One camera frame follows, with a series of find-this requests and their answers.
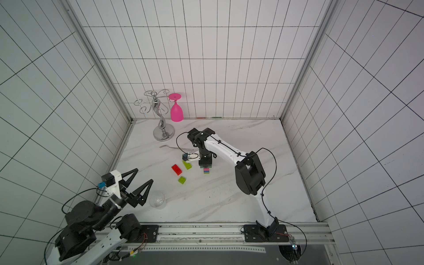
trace green lego brick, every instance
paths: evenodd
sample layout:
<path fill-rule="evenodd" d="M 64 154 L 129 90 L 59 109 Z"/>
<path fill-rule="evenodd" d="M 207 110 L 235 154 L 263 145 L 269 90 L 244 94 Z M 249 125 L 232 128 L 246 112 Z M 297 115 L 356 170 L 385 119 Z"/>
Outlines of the green lego brick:
<path fill-rule="evenodd" d="M 183 164 L 184 164 L 184 166 L 186 167 L 186 169 L 187 169 L 187 170 L 189 170 L 189 169 L 191 168 L 191 163 L 186 163 L 186 162 L 183 160 Z"/>
<path fill-rule="evenodd" d="M 179 179 L 178 179 L 178 182 L 179 183 L 181 183 L 181 184 L 184 184 L 184 182 L 186 181 L 186 178 L 185 177 L 183 177 L 183 176 L 181 176 Z"/>

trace marble floor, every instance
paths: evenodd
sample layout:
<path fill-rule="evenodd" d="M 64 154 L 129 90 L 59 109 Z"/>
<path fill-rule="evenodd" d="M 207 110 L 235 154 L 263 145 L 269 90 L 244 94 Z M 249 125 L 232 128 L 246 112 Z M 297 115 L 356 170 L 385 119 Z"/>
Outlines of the marble floor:
<path fill-rule="evenodd" d="M 139 120 L 117 164 L 117 170 L 127 172 L 138 168 L 139 172 L 127 189 L 133 191 L 149 179 L 151 189 L 162 192 L 167 200 L 163 209 L 156 209 L 147 202 L 135 209 L 127 205 L 120 213 L 134 213 L 140 222 L 254 222 L 261 214 L 248 195 L 236 185 L 234 168 L 218 157 L 213 159 L 210 174 L 203 174 L 197 162 L 186 170 L 181 161 L 182 152 L 176 147 L 176 137 L 193 128 L 199 131 L 211 128 L 223 140 L 245 152 L 261 147 L 270 149 L 277 159 L 277 173 L 265 189 L 269 200 L 267 207 L 273 215 L 287 222 L 314 222 L 313 214 L 302 179 L 290 151 L 279 120 L 183 120 L 179 123 L 167 120 L 174 126 L 175 136 L 166 142 L 153 138 L 158 120 Z M 183 134 L 178 139 L 180 147 L 194 148 Z M 272 155 L 266 150 L 258 153 L 268 182 L 275 170 Z M 177 164 L 187 180 L 178 182 L 171 166 Z"/>

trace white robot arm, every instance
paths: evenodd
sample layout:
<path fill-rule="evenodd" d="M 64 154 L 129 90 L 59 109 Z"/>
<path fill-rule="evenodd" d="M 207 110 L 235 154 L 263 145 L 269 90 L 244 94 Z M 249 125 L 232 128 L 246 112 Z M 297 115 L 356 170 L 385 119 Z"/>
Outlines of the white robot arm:
<path fill-rule="evenodd" d="M 265 205 L 269 205 L 266 195 L 263 193 L 265 187 L 265 171 L 255 152 L 246 153 L 223 141 L 215 132 L 209 128 L 203 131 L 192 129 L 187 138 L 199 151 L 193 155 L 183 155 L 183 160 L 188 162 L 199 161 L 200 167 L 210 167 L 212 157 L 220 156 L 235 168 L 237 186 L 246 194 L 253 196 L 253 203 L 262 212 L 258 216 L 257 223 L 267 238 L 274 234 L 278 227 L 278 219 L 272 218 Z"/>

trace black cable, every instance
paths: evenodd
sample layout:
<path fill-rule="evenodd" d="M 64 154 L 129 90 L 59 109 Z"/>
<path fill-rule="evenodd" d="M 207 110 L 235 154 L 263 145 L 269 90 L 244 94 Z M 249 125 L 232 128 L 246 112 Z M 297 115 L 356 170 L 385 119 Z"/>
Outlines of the black cable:
<path fill-rule="evenodd" d="M 103 192 L 107 192 L 107 191 L 105 191 L 105 190 L 101 190 L 101 189 L 97 189 L 97 190 L 96 190 L 96 194 L 97 194 L 97 195 L 99 195 L 100 197 L 105 197 L 105 198 L 106 198 L 106 197 L 109 197 L 109 195 L 108 195 L 108 196 L 103 196 L 103 195 L 99 194 L 99 193 L 97 192 L 98 190 L 99 190 L 99 191 L 103 191 Z"/>
<path fill-rule="evenodd" d="M 262 197 L 262 203 L 263 203 L 263 205 L 264 205 L 264 207 L 265 207 L 265 209 L 266 209 L 266 211 L 267 211 L 267 213 L 269 214 L 269 216 L 271 216 L 272 218 L 274 218 L 275 219 L 275 217 L 274 216 L 272 216 L 272 214 L 271 214 L 271 211 L 270 210 L 268 210 L 268 208 L 266 207 L 266 205 L 265 205 L 265 202 L 264 202 L 264 190 L 265 190 L 265 188 L 268 186 L 268 184 L 270 184 L 271 183 L 271 181 L 274 179 L 274 177 L 275 177 L 275 174 L 277 173 L 277 159 L 275 158 L 275 156 L 274 156 L 274 154 L 271 152 L 271 151 L 269 151 L 268 149 L 266 149 L 266 148 L 264 148 L 264 147 L 262 147 L 261 149 L 259 149 L 257 152 L 259 152 L 259 151 L 261 151 L 262 149 L 265 149 L 265 150 L 267 150 L 268 152 L 270 152 L 271 153 L 271 155 L 273 156 L 273 158 L 274 158 L 274 161 L 275 161 L 275 172 L 274 172 L 274 176 L 272 176 L 272 178 L 270 179 L 270 181 L 268 181 L 268 183 L 264 186 L 264 188 L 262 189 L 262 192 L 261 192 L 261 197 Z M 303 254 L 305 253 L 305 251 L 306 251 L 306 247 L 308 246 L 308 239 L 306 238 L 306 235 L 305 235 L 305 233 L 302 231 L 302 229 L 300 229 L 300 227 L 298 227 L 297 225 L 294 225 L 294 224 L 292 224 L 292 223 L 288 223 L 288 222 L 285 222 L 285 221 L 281 221 L 281 220 L 279 220 L 279 219 L 277 219 L 279 222 L 282 222 L 282 223 L 286 223 L 286 224 L 289 224 L 289 225 L 291 225 L 291 226 L 294 226 L 294 227 L 296 227 L 297 229 L 299 229 L 300 230 L 300 232 L 302 232 L 302 234 L 303 234 L 303 236 L 305 237 L 305 249 L 303 250 L 303 252 L 300 254 L 300 257 L 302 257 L 303 256 Z"/>
<path fill-rule="evenodd" d="M 73 198 L 75 198 L 76 196 L 78 196 L 78 195 L 80 195 L 80 194 L 82 194 L 82 193 L 84 193 L 84 192 L 86 192 L 86 191 L 89 191 L 89 190 L 97 190 L 98 188 L 91 188 L 91 189 L 88 189 L 88 190 L 84 190 L 84 191 L 81 191 L 80 193 L 77 193 L 77 194 L 75 194 L 74 196 L 72 196 L 72 198 L 71 199 L 69 199 L 69 200 L 67 200 L 63 205 L 62 205 L 62 213 L 64 213 L 64 214 L 67 214 L 64 210 L 63 210 L 63 207 L 65 207 L 65 205 L 68 203 L 68 202 L 70 202 Z"/>
<path fill-rule="evenodd" d="M 110 223 L 109 228 L 112 229 L 112 224 L 113 222 L 115 222 L 116 220 L 118 220 L 119 218 L 122 218 L 123 216 L 118 216 L 115 219 L 113 219 L 113 221 Z"/>
<path fill-rule="evenodd" d="M 47 252 L 47 246 L 49 245 L 49 243 L 50 243 L 50 241 L 52 241 L 52 239 L 57 235 L 57 234 L 59 234 L 61 231 L 63 230 L 63 228 L 62 229 L 60 229 L 59 231 L 57 231 L 57 233 L 56 234 L 54 234 L 50 239 L 49 239 L 49 241 L 47 242 L 47 244 L 46 244 L 46 247 L 44 248 L 44 262 L 46 263 L 46 265 L 47 265 L 47 259 L 46 259 L 46 252 Z"/>
<path fill-rule="evenodd" d="M 183 152 L 183 153 L 187 153 L 187 152 L 184 152 L 181 148 L 180 148 L 180 146 L 178 145 L 178 137 L 180 137 L 181 135 L 183 135 L 183 134 L 187 134 L 188 132 L 187 131 L 185 131 L 185 132 L 183 132 L 182 134 L 180 134 L 180 135 L 178 135 L 177 136 L 177 138 L 175 139 L 175 143 L 177 144 L 177 147 L 181 150 L 181 152 Z"/>

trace silver stand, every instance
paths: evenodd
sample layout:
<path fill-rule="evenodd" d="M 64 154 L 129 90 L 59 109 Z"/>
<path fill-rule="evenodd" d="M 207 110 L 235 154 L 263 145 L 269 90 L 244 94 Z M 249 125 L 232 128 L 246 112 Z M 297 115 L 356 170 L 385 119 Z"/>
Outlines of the silver stand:
<path fill-rule="evenodd" d="M 141 113 L 144 113 L 144 114 L 147 114 L 151 109 L 153 109 L 153 111 L 159 116 L 160 121 L 159 121 L 158 126 L 153 130 L 153 137 L 157 141 L 161 141 L 161 142 L 168 141 L 175 134 L 174 127 L 172 125 L 170 125 L 170 124 L 167 124 L 165 122 L 165 118 L 163 117 L 163 115 L 165 115 L 165 114 L 168 113 L 169 109 L 166 106 L 164 106 L 166 108 L 166 112 L 164 114 L 161 113 L 161 110 L 163 110 L 163 108 L 161 107 L 161 101 L 159 100 L 159 98 L 167 98 L 168 97 L 167 95 L 166 96 L 157 96 L 162 91 L 163 91 L 163 93 L 165 95 L 167 93 L 169 93 L 169 90 L 167 90 L 167 89 L 163 89 L 163 90 L 161 90 L 159 92 L 156 92 L 156 91 L 153 91 L 153 90 L 146 91 L 144 93 L 144 95 L 145 96 L 148 96 L 148 97 L 152 97 L 152 98 L 150 98 L 150 99 L 148 99 L 148 100 L 146 100 L 144 102 L 142 102 L 141 99 L 137 99 L 134 102 L 134 105 L 140 106 L 141 104 L 152 100 L 152 102 L 150 104 L 149 110 L 147 112 L 145 112 L 146 109 L 147 109 L 147 107 L 146 106 L 143 106 L 143 107 L 140 108 L 140 112 Z"/>

